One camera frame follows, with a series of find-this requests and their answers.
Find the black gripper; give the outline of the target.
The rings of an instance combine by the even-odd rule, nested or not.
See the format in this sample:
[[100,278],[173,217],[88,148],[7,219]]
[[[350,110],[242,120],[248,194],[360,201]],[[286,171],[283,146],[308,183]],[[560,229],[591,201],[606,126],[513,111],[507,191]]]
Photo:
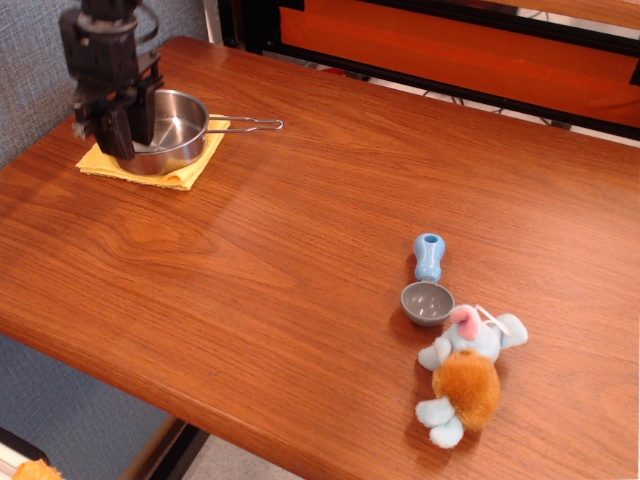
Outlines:
[[141,37],[133,9],[68,9],[59,18],[67,69],[77,82],[74,129],[123,160],[134,158],[132,140],[152,142],[155,91],[163,85],[159,53],[138,52],[159,30],[155,13],[146,13],[153,27]]

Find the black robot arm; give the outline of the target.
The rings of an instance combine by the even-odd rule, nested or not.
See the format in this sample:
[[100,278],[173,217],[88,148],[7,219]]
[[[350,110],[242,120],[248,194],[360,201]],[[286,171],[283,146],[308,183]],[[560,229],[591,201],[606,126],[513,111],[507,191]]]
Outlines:
[[138,46],[158,33],[159,21],[138,38],[140,1],[82,1],[64,11],[59,29],[67,69],[76,81],[74,132],[95,138],[102,152],[122,160],[148,145],[155,131],[155,92],[163,85],[160,56]]

